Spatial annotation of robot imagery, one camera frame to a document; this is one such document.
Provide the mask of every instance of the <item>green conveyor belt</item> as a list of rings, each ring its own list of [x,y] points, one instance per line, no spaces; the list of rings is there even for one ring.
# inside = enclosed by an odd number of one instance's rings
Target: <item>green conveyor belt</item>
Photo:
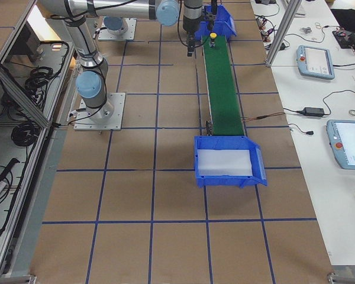
[[[209,41],[204,44],[204,59],[213,135],[244,135],[226,38],[218,36],[215,47],[210,47]]]

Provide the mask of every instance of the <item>blue bin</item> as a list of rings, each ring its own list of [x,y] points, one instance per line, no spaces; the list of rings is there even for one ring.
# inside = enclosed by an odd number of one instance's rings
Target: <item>blue bin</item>
[[[211,12],[212,6],[206,6],[206,10]],[[211,33],[207,29],[207,25],[207,22],[201,22],[200,29],[195,33],[196,40],[201,40],[203,36],[207,36]],[[213,32],[219,36],[225,36],[227,40],[229,40],[232,35],[237,36],[234,20],[230,13],[222,5],[218,6]]]
[[[198,150],[249,150],[252,176],[201,176],[198,170]],[[208,185],[247,185],[261,183],[267,186],[266,172],[262,153],[258,144],[246,136],[195,136],[195,173],[197,185],[201,188]]]

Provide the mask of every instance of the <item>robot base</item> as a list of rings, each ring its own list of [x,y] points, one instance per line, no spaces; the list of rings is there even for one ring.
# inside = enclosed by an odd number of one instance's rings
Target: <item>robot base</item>
[[[134,40],[135,34],[135,25],[137,23],[137,19],[129,19],[125,18],[125,21],[128,24],[128,30],[124,34],[114,35],[108,32],[108,30],[101,30],[98,40],[99,41],[124,41],[124,40]]]
[[[102,130],[121,130],[122,116],[124,114],[126,93],[109,93],[108,100],[114,106],[114,112],[104,123],[98,124],[90,118],[76,121],[73,127],[76,131],[102,131]],[[80,108],[85,108],[83,100],[80,103]],[[76,119],[86,117],[85,112],[78,113]]]

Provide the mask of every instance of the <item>blue joint cap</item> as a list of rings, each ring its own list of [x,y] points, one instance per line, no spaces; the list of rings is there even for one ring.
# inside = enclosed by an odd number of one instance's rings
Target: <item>blue joint cap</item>
[[[156,9],[156,18],[166,26],[175,25],[179,18],[179,4],[175,0],[162,0]]]
[[[117,31],[122,28],[122,18],[121,17],[104,17],[104,25],[112,31]]]
[[[96,97],[101,90],[101,79],[98,74],[92,71],[85,71],[76,78],[76,89],[85,99]]]

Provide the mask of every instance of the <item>white table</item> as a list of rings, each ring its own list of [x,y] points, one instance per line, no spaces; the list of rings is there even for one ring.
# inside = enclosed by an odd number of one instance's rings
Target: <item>white table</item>
[[[268,19],[278,26],[285,6],[280,5],[279,15]],[[273,14],[275,5],[253,4],[255,14]],[[307,39],[322,39],[320,29],[315,27],[337,25],[335,18],[323,0],[302,1],[305,18],[295,18],[288,33],[300,34],[302,27],[311,27],[312,34],[302,35]],[[334,91],[351,89],[355,91],[355,66],[335,69],[334,80],[303,77],[296,63],[296,50],[301,44],[330,50],[333,64],[355,63],[350,49],[340,49],[331,34],[334,28],[324,28],[326,37],[322,43],[310,43],[294,35],[287,36],[291,47],[280,51],[273,62],[273,75],[285,108],[299,110],[303,107],[324,108],[322,99]],[[326,133],[326,122],[332,120],[355,120],[348,114],[355,109],[355,94],[351,92],[331,95],[326,102],[332,110],[327,118],[308,118],[301,115],[287,115],[288,123],[298,124],[304,131],[314,131],[313,136],[292,132],[293,141],[304,172],[306,184],[321,228],[322,236],[332,265],[355,265],[355,170],[341,169],[337,164]]]

